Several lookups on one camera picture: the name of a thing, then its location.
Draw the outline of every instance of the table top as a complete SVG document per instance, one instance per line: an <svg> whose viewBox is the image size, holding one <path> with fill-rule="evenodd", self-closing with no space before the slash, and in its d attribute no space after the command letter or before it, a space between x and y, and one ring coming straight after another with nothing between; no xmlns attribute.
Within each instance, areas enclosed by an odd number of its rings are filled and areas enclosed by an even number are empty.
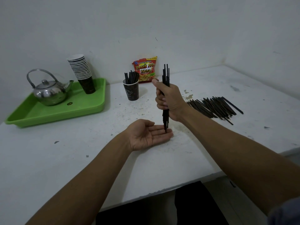
<svg viewBox="0 0 300 225"><path fill-rule="evenodd" d="M300 101L293 97L225 66L171 74L170 82L186 101L224 96L244 114L236 112L233 126L213 120L277 153L300 146ZM106 107L97 114L22 129L2 123L1 224L24 224L133 121L162 124L155 87L140 84L139 90L140 98L129 101L122 83L107 85ZM169 127L169 142L130 155L102 210L222 174L184 125L170 120Z"/></svg>

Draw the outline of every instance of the cup of black straws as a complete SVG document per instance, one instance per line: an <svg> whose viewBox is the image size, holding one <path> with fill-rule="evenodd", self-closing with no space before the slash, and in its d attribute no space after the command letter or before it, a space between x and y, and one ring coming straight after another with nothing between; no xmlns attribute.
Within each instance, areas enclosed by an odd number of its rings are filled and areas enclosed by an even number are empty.
<svg viewBox="0 0 300 225"><path fill-rule="evenodd" d="M137 72L130 71L129 77L128 73L125 74L125 79L123 80L123 85L130 101L135 101L139 98L139 74Z"/></svg>

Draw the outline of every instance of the white wall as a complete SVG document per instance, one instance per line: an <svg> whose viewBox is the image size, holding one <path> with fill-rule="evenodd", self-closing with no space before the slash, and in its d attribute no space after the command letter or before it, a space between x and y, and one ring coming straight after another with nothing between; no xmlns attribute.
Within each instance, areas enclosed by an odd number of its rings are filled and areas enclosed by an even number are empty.
<svg viewBox="0 0 300 225"><path fill-rule="evenodd" d="M134 60L155 55L157 70L168 63L171 73L221 64L243 2L0 0L0 121L16 106L7 100L31 91L32 68L74 79L70 54L84 54L108 83L121 82ZM34 83L40 74L32 74Z"/></svg>
<svg viewBox="0 0 300 225"><path fill-rule="evenodd" d="M300 98L300 0L246 0L226 64Z"/></svg>

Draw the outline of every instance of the person's right hand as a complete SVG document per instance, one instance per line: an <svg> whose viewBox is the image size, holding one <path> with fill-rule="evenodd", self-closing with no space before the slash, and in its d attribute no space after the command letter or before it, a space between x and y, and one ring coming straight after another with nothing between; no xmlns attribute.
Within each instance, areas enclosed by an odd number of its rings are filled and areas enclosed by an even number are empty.
<svg viewBox="0 0 300 225"><path fill-rule="evenodd" d="M179 88L173 84L170 84L170 87L168 87L155 79L152 80L152 83L156 87L155 101L157 102L157 107L161 110L169 109L169 117L174 121L179 121L183 110L189 107L183 100Z"/></svg>

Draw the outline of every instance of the floor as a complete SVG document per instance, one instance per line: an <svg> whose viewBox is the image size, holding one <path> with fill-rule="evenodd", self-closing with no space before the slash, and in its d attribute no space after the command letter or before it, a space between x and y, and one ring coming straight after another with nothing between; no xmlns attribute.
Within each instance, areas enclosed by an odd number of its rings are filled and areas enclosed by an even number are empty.
<svg viewBox="0 0 300 225"><path fill-rule="evenodd" d="M288 157L300 165L300 154ZM267 217L227 177L204 184L230 225L266 225ZM148 212L149 225L176 225L175 191L139 200Z"/></svg>

